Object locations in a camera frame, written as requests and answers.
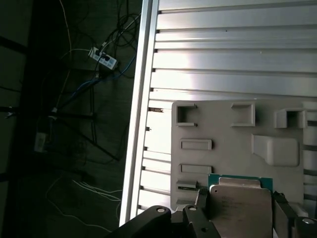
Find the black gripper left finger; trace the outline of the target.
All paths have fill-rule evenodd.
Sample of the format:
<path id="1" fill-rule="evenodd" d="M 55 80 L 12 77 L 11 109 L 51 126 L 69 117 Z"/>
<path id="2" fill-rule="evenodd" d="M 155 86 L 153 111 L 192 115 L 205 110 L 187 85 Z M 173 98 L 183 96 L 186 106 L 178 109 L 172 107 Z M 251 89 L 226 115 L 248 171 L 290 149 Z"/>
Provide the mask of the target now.
<path id="1" fill-rule="evenodd" d="M 156 205 L 118 228 L 119 238 L 218 238 L 208 219 L 208 191 L 199 189 L 193 204 L 181 211 Z"/>

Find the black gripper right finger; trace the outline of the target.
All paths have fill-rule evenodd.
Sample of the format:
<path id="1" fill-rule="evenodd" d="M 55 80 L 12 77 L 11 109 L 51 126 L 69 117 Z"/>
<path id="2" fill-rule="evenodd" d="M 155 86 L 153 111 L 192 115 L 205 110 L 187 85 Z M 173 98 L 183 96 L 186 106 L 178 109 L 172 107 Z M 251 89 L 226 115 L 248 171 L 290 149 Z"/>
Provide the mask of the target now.
<path id="1" fill-rule="evenodd" d="M 282 193 L 274 192 L 273 228 L 279 238 L 316 238 L 317 220 L 299 215 Z"/>

